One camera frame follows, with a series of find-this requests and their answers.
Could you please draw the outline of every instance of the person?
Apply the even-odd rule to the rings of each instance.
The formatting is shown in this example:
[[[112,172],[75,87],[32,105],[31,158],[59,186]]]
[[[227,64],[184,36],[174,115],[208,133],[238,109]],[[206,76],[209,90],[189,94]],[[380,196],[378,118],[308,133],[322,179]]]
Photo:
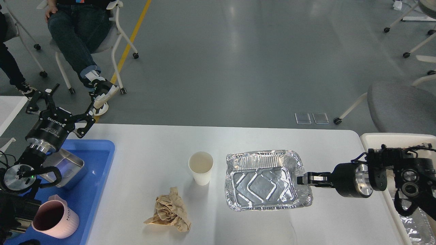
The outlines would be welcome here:
[[[119,90],[100,75],[101,68],[91,53],[103,42],[109,32],[106,11],[111,0],[47,0],[45,20],[48,29],[67,62],[94,101],[92,112],[104,114],[107,101]]]
[[[0,12],[0,40],[2,41],[2,44],[0,44],[0,68],[6,73],[9,78],[9,83],[14,85],[28,100],[31,100],[36,89],[26,82],[26,79],[18,68],[17,62],[4,44],[7,29],[6,18],[4,14]]]

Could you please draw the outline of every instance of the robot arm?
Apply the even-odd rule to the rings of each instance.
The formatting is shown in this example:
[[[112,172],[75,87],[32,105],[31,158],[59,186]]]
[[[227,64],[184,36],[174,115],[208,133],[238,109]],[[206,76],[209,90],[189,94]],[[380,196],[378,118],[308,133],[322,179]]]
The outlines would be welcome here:
[[[431,159],[418,158],[416,150],[436,151],[429,144],[408,148],[369,149],[350,163],[338,164],[332,173],[307,172],[297,177],[298,184],[335,188],[343,197],[370,197],[372,192],[387,187],[386,170],[395,174],[394,206],[402,216],[411,215],[420,207],[436,219],[436,177]],[[359,160],[366,156],[366,162]],[[412,205],[403,209],[402,200]]]
[[[59,151],[70,133],[82,138],[95,122],[88,113],[92,103],[80,115],[72,115],[65,109],[56,107],[52,95],[58,86],[59,84],[45,92],[38,91],[32,97],[26,113],[36,114],[39,119],[26,136],[29,146],[13,166],[0,169],[0,245],[12,235],[11,231],[23,233],[30,226],[41,205],[39,200],[34,199],[38,189],[52,187],[61,182],[62,176],[58,168],[42,166],[46,158]],[[45,101],[47,107],[43,111],[37,105],[40,99]],[[86,121],[86,126],[76,129],[75,123],[80,121]],[[55,174],[56,180],[41,184],[41,179],[37,176],[49,172]]]

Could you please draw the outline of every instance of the white sneaker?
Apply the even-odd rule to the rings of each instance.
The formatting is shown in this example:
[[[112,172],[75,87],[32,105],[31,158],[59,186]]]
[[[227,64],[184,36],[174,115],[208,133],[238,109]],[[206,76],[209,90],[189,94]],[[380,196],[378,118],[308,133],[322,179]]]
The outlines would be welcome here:
[[[101,116],[103,114],[105,114],[109,109],[109,105],[108,103],[104,103],[103,106],[101,108],[96,108],[96,107],[92,107],[92,114],[94,116]]]
[[[18,86],[15,86],[24,96],[27,97],[27,100],[30,101],[33,97],[33,94],[37,91],[36,88],[32,87],[28,82],[23,82]]]
[[[90,85],[94,86],[94,107],[102,108],[108,100],[114,96],[119,87],[112,84],[104,77],[100,76],[100,73],[96,70],[88,72],[85,77],[90,81]]]

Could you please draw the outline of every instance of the jeans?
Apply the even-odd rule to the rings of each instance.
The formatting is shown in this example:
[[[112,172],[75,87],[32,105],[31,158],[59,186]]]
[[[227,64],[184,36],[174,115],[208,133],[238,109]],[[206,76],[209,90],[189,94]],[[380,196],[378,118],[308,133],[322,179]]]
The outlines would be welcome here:
[[[92,59],[109,32],[106,10],[93,5],[57,5],[58,11],[48,19],[48,29],[65,59],[85,87],[93,84],[85,78],[91,70],[101,72]]]
[[[0,12],[0,68],[6,73],[7,77],[9,77],[9,83],[14,85],[20,89],[22,87],[22,83],[26,81],[23,77],[23,74],[20,72],[18,68],[17,62],[14,57],[7,50],[6,45],[3,43],[7,32],[6,19],[4,15]]]

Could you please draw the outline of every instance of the person's leg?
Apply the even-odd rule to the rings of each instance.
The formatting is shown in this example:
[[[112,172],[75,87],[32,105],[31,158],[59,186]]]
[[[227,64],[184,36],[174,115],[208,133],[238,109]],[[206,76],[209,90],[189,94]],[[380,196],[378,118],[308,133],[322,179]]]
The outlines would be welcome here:
[[[26,79],[18,68],[17,62],[3,43],[6,32],[6,19],[0,12],[0,68],[6,73],[11,85],[14,85],[24,96],[31,98],[36,89],[26,82]]]
[[[104,22],[107,20],[109,24],[109,19],[104,11],[99,14],[97,10],[93,7],[86,8],[86,6],[81,5],[67,6],[58,4],[58,11],[48,19],[48,29],[65,59],[79,75],[83,85],[95,90],[94,107],[100,109],[114,96],[119,87],[100,76],[101,70],[93,61],[87,44],[77,34],[78,30],[81,30],[80,36],[84,38],[86,34],[82,30],[96,29],[93,34],[94,37],[90,37],[89,40],[85,38],[85,40],[88,44],[91,44],[91,48],[100,45],[109,28],[104,28]]]
[[[85,68],[91,66],[97,68],[97,65],[88,47],[75,32],[77,13],[73,11],[74,7],[58,4],[58,11],[48,19],[48,29],[65,60],[77,74],[80,74]]]

